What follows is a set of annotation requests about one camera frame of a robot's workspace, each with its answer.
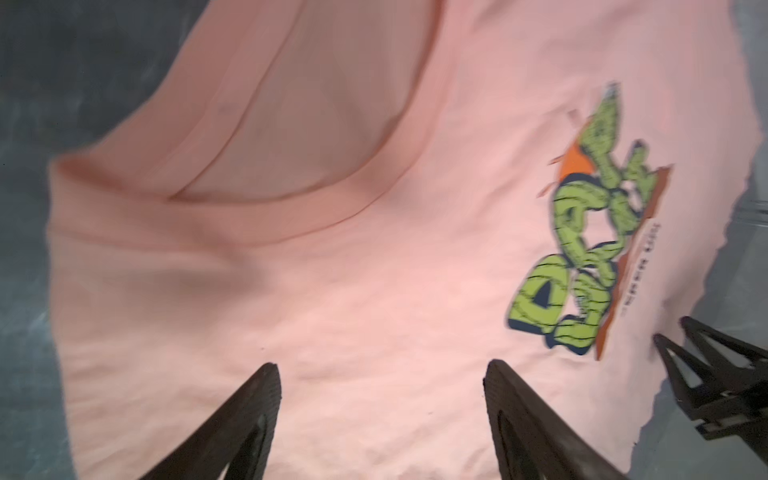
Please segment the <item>gray table surface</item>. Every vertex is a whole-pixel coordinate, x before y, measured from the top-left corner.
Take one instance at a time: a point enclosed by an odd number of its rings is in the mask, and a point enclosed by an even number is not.
[[[0,480],[74,478],[48,327],[45,168],[100,137],[160,83],[206,0],[0,0]],[[734,21],[768,119],[768,1]],[[768,346],[768,147],[734,210],[694,316]],[[662,386],[633,480],[768,478],[737,439],[705,442]]]

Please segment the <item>pink t-shirt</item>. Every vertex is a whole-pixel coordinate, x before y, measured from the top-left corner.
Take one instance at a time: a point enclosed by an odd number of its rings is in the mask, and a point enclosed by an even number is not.
[[[380,4],[212,0],[51,168],[81,478],[140,476],[265,362],[268,480],[498,478],[491,359],[628,468],[760,141],[729,2]]]

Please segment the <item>graphic print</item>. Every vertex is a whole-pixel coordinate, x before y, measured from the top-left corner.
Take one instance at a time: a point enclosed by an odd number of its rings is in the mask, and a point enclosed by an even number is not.
[[[538,261],[507,316],[510,328],[544,335],[549,348],[563,345],[584,355],[596,345],[598,360],[629,283],[634,235],[655,215],[671,173],[671,167],[648,170],[648,146],[642,140],[633,143],[624,168],[616,165],[612,151],[619,133],[619,108],[618,85],[609,85],[574,143],[553,161],[560,164],[551,195],[551,220],[560,251]],[[636,207],[625,187],[634,190]],[[591,247],[584,242],[590,211],[605,212],[614,238]],[[563,315],[569,295],[577,311]]]

